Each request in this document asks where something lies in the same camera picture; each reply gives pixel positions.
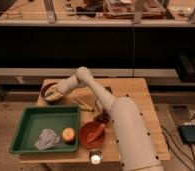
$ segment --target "orange bowl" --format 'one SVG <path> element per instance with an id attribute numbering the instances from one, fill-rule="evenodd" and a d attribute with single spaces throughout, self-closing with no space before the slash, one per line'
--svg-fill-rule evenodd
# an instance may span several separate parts
<path id="1" fill-rule="evenodd" d="M 105 131 L 95 141 L 91 143 L 87 142 L 88 136 L 95 133 L 95 131 L 100 126 L 100 124 L 101 123 L 98 123 L 98 122 L 87 122 L 86 124 L 82 126 L 82 128 L 80 129 L 79 139 L 80 139 L 80 143 L 84 147 L 92 149 L 92 148 L 100 147 L 103 144 L 103 140 L 105 137 Z"/>

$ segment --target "dark green plastic tray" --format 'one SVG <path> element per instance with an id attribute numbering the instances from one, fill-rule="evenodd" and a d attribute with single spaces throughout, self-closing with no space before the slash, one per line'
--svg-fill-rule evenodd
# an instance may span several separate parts
<path id="1" fill-rule="evenodd" d="M 61 132 L 66 127 L 73 127 L 75 129 L 75 142 L 67 144 L 61 140 L 58 146 L 50 149 L 38 150 L 35 148 L 34 143 L 43 129 L 49 128 L 54 130 L 58 135 L 61 135 Z M 23 111 L 10 146 L 10 153 L 73 152 L 78 148 L 78 134 L 78 106 L 29 107 Z"/>

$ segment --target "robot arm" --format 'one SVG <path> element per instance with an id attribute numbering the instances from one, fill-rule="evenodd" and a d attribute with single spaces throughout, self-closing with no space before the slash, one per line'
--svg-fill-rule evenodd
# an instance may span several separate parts
<path id="1" fill-rule="evenodd" d="M 76 75 L 59 82 L 56 91 L 66 95 L 81 85 L 86 85 L 92 90 L 104 110 L 111 116 L 123 171 L 162 171 L 163 167 L 143 115 L 135 101 L 128 97 L 115 98 L 94 80 L 85 67 L 78 68 Z"/>

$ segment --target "wooden table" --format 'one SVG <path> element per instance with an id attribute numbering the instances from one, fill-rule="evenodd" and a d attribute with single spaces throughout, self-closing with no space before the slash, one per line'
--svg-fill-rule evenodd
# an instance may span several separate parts
<path id="1" fill-rule="evenodd" d="M 150 130 L 154 146 L 161 160 L 169 160 L 170 154 L 167 145 L 164 141 L 159 121 L 149 94 L 146 82 L 142 78 L 110 78 L 110 79 L 96 79 L 103 86 L 109 86 L 112 89 L 114 96 L 125 96 L 133 98 L 142 110 L 145 122 Z M 58 79 L 47 79 L 43 86 L 58 82 Z M 95 112 L 81 111 L 80 125 L 82 126 L 88 121 L 92 121 L 94 116 L 99 114 L 98 108 L 95 106 L 95 97 L 88 87 L 78 88 L 72 91 L 69 95 L 57 102 L 57 104 L 71 104 L 73 99 L 77 97 L 90 106 L 95 108 Z M 38 106 L 48 105 L 41 96 L 37 101 Z M 104 144 L 100 147 L 103 153 L 104 162 L 120 162 L 119 152 L 116 146 L 112 126 L 106 128 L 106 136 Z M 89 162 L 89 150 L 79 145 L 79 148 L 74 153 L 51 153 L 51 154 L 24 154 L 19 156 L 22 163 L 81 163 Z"/>
<path id="2" fill-rule="evenodd" d="M 95 18 L 90 18 L 86 16 L 70 16 L 67 15 L 64 9 L 64 4 L 66 0 L 53 0 L 53 5 L 55 9 L 55 14 L 57 22 L 55 24 L 62 26 L 132 26 L 131 20 L 129 19 L 108 19 L 102 13 L 98 13 Z M 72 1 L 73 7 L 85 6 L 83 0 Z M 187 22 L 187 17 L 181 17 L 178 12 L 172 10 L 172 8 L 182 8 L 182 7 L 195 7 L 195 0 L 187 1 L 177 1 L 170 0 L 168 9 L 172 13 L 175 19 L 145 19 L 141 21 L 143 26 L 180 26 L 187 27 L 191 23 Z M 17 0 L 3 15 L 0 16 L 0 24 L 13 23 L 13 24 L 48 24 L 46 17 L 46 9 L 43 0 L 35 0 L 29 2 L 28 0 Z"/>

